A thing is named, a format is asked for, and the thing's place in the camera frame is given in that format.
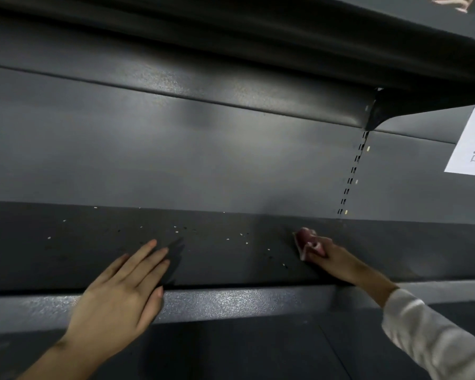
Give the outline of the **person's right hand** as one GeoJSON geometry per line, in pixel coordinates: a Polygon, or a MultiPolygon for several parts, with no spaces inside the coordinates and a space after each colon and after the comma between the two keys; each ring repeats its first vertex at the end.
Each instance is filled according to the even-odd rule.
{"type": "Polygon", "coordinates": [[[368,269],[364,262],[335,242],[332,245],[326,245],[325,251],[328,253],[328,258],[309,254],[308,262],[314,263],[338,280],[355,285],[362,273],[368,269]]]}

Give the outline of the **person's left hand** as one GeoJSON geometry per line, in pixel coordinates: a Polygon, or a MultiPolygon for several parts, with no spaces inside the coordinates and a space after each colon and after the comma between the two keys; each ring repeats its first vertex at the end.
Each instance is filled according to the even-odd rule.
{"type": "MultiPolygon", "coordinates": [[[[157,241],[151,240],[142,247],[154,252],[156,246],[157,241]]],[[[101,365],[142,334],[137,333],[137,324],[152,292],[128,288],[122,282],[121,267],[102,285],[92,287],[91,283],[87,287],[72,312],[63,339],[81,346],[96,365],[101,365]]]]}

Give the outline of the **pink cleaning cloth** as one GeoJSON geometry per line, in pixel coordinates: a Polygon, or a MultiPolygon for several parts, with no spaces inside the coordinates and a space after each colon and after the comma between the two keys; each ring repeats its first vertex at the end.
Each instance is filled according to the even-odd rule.
{"type": "Polygon", "coordinates": [[[305,256],[305,243],[311,236],[318,236],[314,230],[302,227],[297,232],[293,233],[294,243],[302,262],[308,261],[308,256],[305,256]]]}

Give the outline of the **person's left forearm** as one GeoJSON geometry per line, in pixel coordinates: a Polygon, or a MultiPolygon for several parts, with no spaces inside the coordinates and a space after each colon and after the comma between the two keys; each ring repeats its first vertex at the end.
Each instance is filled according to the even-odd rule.
{"type": "Polygon", "coordinates": [[[81,346],[61,339],[17,380],[88,380],[97,367],[81,346]]]}

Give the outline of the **person's right forearm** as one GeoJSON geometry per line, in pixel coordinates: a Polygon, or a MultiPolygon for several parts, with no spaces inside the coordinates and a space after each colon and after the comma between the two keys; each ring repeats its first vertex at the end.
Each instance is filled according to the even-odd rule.
{"type": "Polygon", "coordinates": [[[432,380],[475,380],[475,336],[372,268],[359,270],[352,283],[382,308],[390,341],[432,380]]]}

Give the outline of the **scattered pale crumbs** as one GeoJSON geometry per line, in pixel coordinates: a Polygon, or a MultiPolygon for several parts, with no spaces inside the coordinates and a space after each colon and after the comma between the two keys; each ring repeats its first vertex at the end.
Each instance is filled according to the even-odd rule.
{"type": "Polygon", "coordinates": [[[293,256],[288,218],[245,213],[54,206],[43,251],[57,262],[107,262],[157,239],[177,264],[176,277],[251,274],[261,264],[293,256]]]}

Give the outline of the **slotted shelf upright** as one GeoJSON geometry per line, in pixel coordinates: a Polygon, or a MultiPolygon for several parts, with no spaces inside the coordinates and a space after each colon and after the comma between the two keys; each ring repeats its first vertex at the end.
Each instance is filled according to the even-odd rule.
{"type": "Polygon", "coordinates": [[[342,216],[345,216],[348,212],[345,208],[346,206],[346,201],[348,199],[349,191],[353,185],[353,181],[355,180],[355,173],[357,170],[357,167],[359,165],[361,156],[363,154],[363,151],[366,147],[367,139],[369,136],[370,131],[364,131],[362,133],[359,145],[357,149],[354,152],[354,157],[351,159],[352,164],[350,166],[350,170],[348,173],[348,176],[343,180],[343,191],[342,191],[342,196],[340,199],[340,203],[337,208],[337,217],[341,218],[342,216]]]}

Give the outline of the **dark grey metal shelf board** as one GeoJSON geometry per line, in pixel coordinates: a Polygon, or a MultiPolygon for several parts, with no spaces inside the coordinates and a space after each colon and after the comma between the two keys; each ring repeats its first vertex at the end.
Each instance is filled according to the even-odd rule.
{"type": "Polygon", "coordinates": [[[475,224],[0,202],[0,334],[66,328],[78,294],[151,239],[171,261],[157,324],[376,308],[300,261],[303,226],[427,304],[475,301],[475,224]]]}

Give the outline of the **dark grey bottom shelf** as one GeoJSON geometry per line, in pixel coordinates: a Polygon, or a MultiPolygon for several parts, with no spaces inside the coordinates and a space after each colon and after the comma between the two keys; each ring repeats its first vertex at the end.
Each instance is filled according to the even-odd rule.
{"type": "MultiPolygon", "coordinates": [[[[475,301],[433,305],[475,335],[475,301]]],[[[381,328],[379,309],[154,324],[93,380],[430,380],[381,328]]],[[[13,380],[63,328],[0,327],[0,380],[13,380]]]]}

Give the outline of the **dark grey shelf back panel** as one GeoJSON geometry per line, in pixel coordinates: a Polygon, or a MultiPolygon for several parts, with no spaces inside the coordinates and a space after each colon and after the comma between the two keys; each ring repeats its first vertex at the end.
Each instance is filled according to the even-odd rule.
{"type": "MultiPolygon", "coordinates": [[[[374,90],[0,15],[0,202],[337,217],[374,90]]],[[[473,108],[371,133],[343,218],[475,224],[473,108]]]]}

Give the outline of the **dark grey overhead shelf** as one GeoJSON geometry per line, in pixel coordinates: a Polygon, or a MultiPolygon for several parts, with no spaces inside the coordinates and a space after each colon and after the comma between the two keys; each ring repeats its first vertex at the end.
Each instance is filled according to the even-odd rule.
{"type": "Polygon", "coordinates": [[[384,88],[384,121],[475,104],[475,0],[0,0],[0,9],[384,88]]]}

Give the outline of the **dark shelf bracket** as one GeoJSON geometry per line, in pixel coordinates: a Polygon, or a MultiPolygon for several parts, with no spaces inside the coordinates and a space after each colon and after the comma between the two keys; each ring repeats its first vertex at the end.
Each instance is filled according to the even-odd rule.
{"type": "Polygon", "coordinates": [[[366,132],[375,130],[384,121],[383,107],[386,102],[386,92],[387,89],[384,88],[376,89],[375,99],[369,112],[368,121],[364,126],[366,132]]]}

